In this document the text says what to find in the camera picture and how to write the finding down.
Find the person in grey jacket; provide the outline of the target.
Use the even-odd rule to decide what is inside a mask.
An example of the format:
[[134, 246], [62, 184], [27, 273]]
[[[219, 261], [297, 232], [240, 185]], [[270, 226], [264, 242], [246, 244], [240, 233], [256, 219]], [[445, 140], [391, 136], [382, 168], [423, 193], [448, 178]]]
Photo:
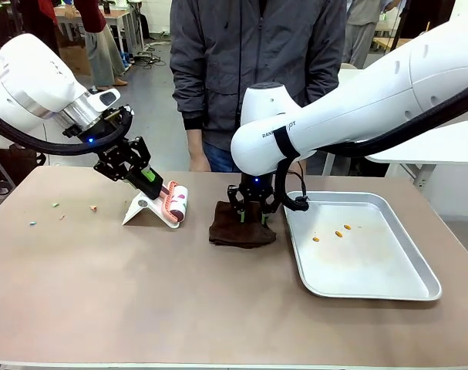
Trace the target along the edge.
[[210, 171], [234, 172], [231, 138], [246, 89], [285, 85], [300, 106], [338, 86], [345, 0], [172, 0], [170, 66], [201, 69]]

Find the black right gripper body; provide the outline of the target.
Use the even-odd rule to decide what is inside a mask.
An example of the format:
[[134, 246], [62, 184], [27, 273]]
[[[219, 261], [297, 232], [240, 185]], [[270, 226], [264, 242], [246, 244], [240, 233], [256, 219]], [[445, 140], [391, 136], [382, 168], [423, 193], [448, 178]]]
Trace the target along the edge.
[[272, 173], [260, 176], [242, 173], [238, 189], [243, 200], [247, 202], [265, 202], [274, 194], [273, 176]]

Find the person's right hand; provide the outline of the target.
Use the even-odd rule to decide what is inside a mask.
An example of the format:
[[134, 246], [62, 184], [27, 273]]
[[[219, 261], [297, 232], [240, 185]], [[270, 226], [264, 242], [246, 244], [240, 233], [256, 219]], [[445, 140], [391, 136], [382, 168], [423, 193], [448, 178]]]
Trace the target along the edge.
[[188, 130], [187, 144], [190, 155], [190, 170], [194, 172], [210, 172], [210, 163], [203, 149], [202, 131], [200, 129]]

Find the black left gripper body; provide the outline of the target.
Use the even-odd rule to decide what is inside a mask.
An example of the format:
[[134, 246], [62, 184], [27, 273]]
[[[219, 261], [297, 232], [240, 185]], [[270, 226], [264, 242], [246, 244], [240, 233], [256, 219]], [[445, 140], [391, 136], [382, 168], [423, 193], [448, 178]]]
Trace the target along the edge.
[[87, 153], [98, 153], [109, 149], [124, 139], [129, 132], [133, 121], [134, 111], [130, 106], [121, 106], [118, 109], [107, 109], [100, 118], [85, 129], [81, 125], [72, 124], [62, 133], [69, 138], [75, 137], [85, 149], [66, 150], [63, 156], [78, 156]]

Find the silver metal tray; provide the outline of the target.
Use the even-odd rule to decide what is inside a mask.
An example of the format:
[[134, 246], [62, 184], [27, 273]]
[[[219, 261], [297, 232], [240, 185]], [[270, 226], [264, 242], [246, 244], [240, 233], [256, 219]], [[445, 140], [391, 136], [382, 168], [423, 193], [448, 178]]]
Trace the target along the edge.
[[286, 209], [285, 216], [299, 277], [312, 294], [421, 302], [441, 298], [438, 278], [384, 198], [331, 191], [307, 196], [308, 210]]

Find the bystander in grey clothes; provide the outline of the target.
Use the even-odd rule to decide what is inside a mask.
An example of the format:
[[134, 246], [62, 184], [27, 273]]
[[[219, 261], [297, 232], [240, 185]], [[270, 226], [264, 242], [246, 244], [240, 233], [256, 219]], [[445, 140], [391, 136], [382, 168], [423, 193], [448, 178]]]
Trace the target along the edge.
[[382, 7], [382, 0], [351, 1], [347, 11], [342, 63], [363, 68]]

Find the black frame beside table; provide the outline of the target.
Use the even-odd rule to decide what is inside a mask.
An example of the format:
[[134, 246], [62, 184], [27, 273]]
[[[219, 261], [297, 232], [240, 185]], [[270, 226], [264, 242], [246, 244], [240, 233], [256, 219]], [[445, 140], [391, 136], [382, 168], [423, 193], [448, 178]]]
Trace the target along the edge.
[[46, 156], [12, 144], [0, 149], [0, 194], [14, 190], [36, 167], [45, 165]]

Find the pink handled lint roller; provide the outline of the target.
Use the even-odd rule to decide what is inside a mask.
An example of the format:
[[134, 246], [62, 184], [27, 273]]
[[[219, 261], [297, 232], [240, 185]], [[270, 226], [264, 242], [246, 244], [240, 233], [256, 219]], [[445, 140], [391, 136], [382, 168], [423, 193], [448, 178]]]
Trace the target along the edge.
[[165, 220], [172, 224], [180, 224], [187, 212], [188, 189], [171, 180], [160, 192], [160, 199], [161, 213]]

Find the person's right forearm grey sleeve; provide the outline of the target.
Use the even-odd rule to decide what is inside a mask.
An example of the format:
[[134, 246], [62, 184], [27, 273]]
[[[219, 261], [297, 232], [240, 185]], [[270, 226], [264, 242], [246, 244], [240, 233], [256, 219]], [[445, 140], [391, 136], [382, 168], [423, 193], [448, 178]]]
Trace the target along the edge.
[[204, 76], [201, 69], [170, 66], [173, 73], [173, 98], [186, 131], [202, 130], [206, 117]]

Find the bystander in red top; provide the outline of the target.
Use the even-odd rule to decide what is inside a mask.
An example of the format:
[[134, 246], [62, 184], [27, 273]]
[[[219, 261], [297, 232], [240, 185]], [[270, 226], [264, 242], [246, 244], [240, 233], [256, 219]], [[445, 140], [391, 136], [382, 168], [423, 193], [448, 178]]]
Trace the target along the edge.
[[99, 0], [63, 0], [65, 17], [82, 19], [86, 54], [91, 68], [93, 85], [100, 90], [126, 86], [121, 79], [125, 72], [122, 57], [113, 34], [99, 9]]

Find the brown cardboard box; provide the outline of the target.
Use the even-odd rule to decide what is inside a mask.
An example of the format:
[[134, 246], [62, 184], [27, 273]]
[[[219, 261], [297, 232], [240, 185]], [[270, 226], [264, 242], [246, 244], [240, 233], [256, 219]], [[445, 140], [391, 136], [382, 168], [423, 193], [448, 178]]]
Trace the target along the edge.
[[86, 49], [80, 45], [71, 45], [59, 49], [61, 60], [75, 75], [90, 76], [91, 68]]

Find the white lint roller stand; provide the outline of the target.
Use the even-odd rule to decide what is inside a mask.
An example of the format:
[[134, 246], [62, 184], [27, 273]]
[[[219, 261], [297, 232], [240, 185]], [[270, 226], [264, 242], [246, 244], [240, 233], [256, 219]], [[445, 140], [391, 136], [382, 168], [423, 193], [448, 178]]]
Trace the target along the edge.
[[161, 219], [169, 228], [177, 229], [180, 226], [180, 223], [176, 220], [172, 220], [171, 217], [168, 217], [165, 214], [165, 211], [163, 210], [163, 202], [164, 200], [162, 197], [152, 200], [145, 193], [138, 193], [131, 201], [122, 225], [127, 224], [142, 210], [149, 210]]

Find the wooden background table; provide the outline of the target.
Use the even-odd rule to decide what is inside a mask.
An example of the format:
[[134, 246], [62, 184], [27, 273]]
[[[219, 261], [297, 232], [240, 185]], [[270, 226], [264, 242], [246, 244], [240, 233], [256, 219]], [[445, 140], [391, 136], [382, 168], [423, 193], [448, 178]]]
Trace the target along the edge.
[[[54, 8], [59, 28], [70, 41], [76, 40], [82, 34], [82, 19], [79, 12], [75, 18], [65, 17], [65, 8], [61, 5]], [[122, 52], [137, 54], [143, 50], [143, 33], [139, 20], [131, 9], [110, 7], [110, 12], [105, 13], [103, 7], [99, 7], [109, 27], [114, 27], [117, 34], [117, 45]]]

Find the white side table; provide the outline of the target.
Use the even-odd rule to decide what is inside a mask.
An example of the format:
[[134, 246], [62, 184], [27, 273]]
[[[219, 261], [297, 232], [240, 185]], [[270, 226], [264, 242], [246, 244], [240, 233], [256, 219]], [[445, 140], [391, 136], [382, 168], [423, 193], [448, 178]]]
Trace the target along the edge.
[[[334, 143], [369, 141], [466, 87], [468, 67], [434, 72], [432, 66], [414, 69], [409, 62], [376, 62], [325, 96], [318, 119], [327, 127], [317, 137]], [[468, 112], [366, 157], [375, 163], [420, 165], [415, 182], [421, 187], [437, 165], [468, 164]]]

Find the dark brown cloth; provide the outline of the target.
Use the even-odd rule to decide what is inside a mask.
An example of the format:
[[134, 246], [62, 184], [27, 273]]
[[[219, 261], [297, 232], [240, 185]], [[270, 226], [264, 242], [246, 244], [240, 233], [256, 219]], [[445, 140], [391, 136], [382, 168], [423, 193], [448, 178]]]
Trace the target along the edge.
[[246, 211], [239, 214], [230, 203], [218, 201], [214, 221], [209, 228], [209, 241], [220, 246], [252, 249], [269, 245], [276, 240], [276, 233], [262, 224], [258, 203], [248, 203]]

